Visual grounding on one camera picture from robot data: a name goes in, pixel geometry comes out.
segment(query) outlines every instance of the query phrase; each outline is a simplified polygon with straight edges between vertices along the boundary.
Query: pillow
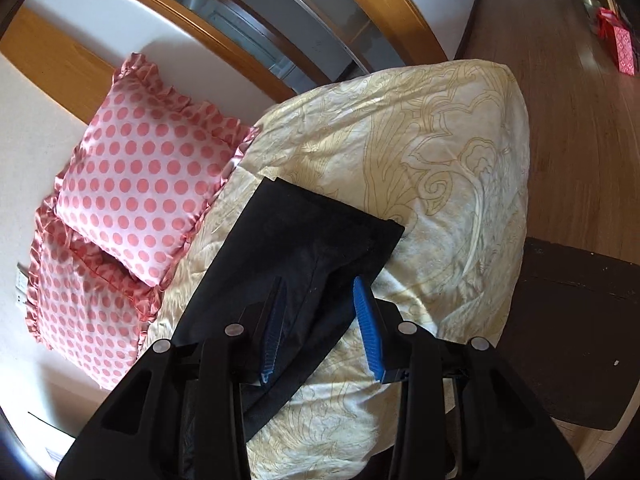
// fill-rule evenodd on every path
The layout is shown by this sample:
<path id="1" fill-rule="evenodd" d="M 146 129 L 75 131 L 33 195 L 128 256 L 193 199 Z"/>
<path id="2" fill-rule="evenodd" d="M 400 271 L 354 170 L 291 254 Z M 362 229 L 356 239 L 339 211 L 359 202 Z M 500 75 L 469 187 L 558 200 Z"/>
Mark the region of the pillow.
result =
<path id="1" fill-rule="evenodd" d="M 159 295 L 57 218 L 56 195 L 36 211 L 27 326 L 37 341 L 112 389 L 135 363 Z"/>
<path id="2" fill-rule="evenodd" d="M 256 131 L 166 88 L 132 54 L 76 147 L 56 212 L 147 285 L 170 282 Z"/>

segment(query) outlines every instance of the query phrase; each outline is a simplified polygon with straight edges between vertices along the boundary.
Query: red bag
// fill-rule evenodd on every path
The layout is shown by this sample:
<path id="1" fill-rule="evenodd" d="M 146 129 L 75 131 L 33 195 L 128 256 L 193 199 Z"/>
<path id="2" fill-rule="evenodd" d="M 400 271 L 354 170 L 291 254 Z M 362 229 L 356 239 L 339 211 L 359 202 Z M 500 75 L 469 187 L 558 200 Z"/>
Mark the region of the red bag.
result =
<path id="1" fill-rule="evenodd" d="M 614 12 L 602 7 L 598 9 L 598 22 L 598 36 L 605 40 L 618 70 L 623 74 L 634 75 L 636 67 L 631 33 Z"/>

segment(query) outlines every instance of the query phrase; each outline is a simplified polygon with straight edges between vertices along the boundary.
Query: wooden floor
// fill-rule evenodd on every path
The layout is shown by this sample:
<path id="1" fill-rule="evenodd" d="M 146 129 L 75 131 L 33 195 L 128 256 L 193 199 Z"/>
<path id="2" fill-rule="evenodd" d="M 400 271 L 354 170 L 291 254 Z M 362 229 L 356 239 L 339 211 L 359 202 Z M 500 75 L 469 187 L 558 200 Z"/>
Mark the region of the wooden floor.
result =
<path id="1" fill-rule="evenodd" d="M 528 235 L 640 264 L 640 78 L 616 71 L 580 0 L 478 0 L 465 58 L 508 65 L 529 109 Z M 587 474 L 618 427 L 558 422 Z"/>

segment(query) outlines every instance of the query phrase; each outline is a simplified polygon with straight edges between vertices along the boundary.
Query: silver screw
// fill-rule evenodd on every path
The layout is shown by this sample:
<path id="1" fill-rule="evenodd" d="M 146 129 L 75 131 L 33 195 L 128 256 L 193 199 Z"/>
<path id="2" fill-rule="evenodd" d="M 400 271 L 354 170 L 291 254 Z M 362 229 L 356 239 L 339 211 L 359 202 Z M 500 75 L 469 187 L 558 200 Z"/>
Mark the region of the silver screw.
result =
<path id="1" fill-rule="evenodd" d="M 235 337 L 237 335 L 240 335 L 242 332 L 244 332 L 244 326 L 239 323 L 232 323 L 225 327 L 225 334 L 227 334 L 229 337 Z"/>
<path id="2" fill-rule="evenodd" d="M 402 334 L 411 335 L 418 332 L 418 327 L 415 326 L 411 321 L 403 321 L 398 325 L 398 330 Z"/>
<path id="3" fill-rule="evenodd" d="M 489 342 L 484 337 L 475 337 L 471 340 L 471 346 L 481 352 L 489 348 Z"/>
<path id="4" fill-rule="evenodd" d="M 160 339 L 154 343 L 151 347 L 157 354 L 164 354 L 169 348 L 171 348 L 171 342 L 168 339 Z"/>

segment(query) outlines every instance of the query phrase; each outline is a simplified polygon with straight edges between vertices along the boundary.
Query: black garment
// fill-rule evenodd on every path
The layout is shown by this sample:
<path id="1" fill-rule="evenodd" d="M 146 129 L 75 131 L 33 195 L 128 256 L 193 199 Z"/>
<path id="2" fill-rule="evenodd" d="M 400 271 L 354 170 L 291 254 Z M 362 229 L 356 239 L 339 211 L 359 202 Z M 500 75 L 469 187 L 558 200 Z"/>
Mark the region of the black garment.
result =
<path id="1" fill-rule="evenodd" d="M 201 342 L 264 301 L 277 276 L 287 311 L 276 366 L 266 386 L 242 390 L 246 439 L 293 396 L 354 318 L 351 287 L 371 283 L 404 228 L 277 179 L 251 197 L 176 327 L 178 346 Z"/>

